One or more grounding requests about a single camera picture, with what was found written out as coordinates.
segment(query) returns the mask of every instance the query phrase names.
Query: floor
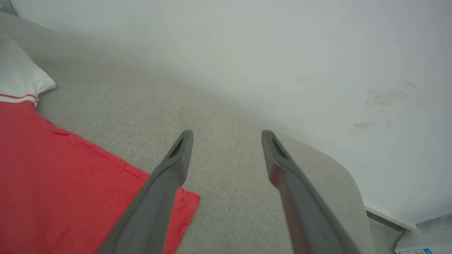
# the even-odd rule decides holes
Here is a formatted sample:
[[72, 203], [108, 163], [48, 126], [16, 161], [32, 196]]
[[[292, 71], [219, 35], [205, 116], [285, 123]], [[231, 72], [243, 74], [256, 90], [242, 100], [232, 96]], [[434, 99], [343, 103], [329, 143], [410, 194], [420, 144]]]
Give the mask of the floor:
[[402, 232], [369, 219], [375, 254], [394, 254], [394, 244]]

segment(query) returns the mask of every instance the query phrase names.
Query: red stripe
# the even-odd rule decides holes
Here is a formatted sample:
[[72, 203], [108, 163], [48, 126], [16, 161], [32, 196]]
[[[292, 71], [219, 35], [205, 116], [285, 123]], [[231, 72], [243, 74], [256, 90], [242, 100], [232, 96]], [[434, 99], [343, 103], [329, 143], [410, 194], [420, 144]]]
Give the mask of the red stripe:
[[33, 94], [27, 94], [27, 95], [24, 95], [22, 97], [17, 97], [17, 96], [12, 96], [12, 95], [7, 95], [7, 94], [0, 94], [0, 96], [13, 98], [13, 99], [22, 99], [23, 97], [31, 96], [31, 97], [37, 99], [36, 96], [34, 96]]

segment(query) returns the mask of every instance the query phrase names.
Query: gray sofa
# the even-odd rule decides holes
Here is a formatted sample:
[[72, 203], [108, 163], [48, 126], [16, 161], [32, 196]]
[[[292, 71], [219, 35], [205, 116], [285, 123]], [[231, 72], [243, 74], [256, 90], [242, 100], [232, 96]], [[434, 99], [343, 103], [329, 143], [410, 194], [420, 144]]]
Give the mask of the gray sofa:
[[[178, 253], [258, 250], [291, 253], [278, 191], [260, 143], [265, 126], [158, 72], [127, 64], [33, 24], [0, 13], [9, 34], [56, 82], [37, 111], [130, 164], [151, 172], [184, 129], [194, 132], [184, 188], [201, 195]], [[363, 253], [373, 242], [361, 194], [329, 156], [277, 133]]]

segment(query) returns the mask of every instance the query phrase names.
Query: white wall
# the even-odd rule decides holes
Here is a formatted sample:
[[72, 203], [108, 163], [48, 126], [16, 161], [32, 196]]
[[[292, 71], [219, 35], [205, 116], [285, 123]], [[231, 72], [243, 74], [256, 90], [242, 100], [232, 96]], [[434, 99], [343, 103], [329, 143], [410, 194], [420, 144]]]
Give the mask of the white wall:
[[342, 163], [369, 207], [452, 212], [448, 0], [12, 0]]

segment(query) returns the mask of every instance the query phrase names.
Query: red towel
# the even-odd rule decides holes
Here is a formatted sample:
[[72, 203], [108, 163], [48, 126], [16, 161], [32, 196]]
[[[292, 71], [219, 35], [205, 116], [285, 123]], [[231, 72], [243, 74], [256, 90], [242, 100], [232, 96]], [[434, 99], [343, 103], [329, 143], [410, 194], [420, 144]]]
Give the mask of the red towel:
[[[0, 253], [95, 252], [149, 175], [31, 101], [0, 102], [0, 119]], [[164, 253], [176, 252], [198, 202], [179, 189]]]

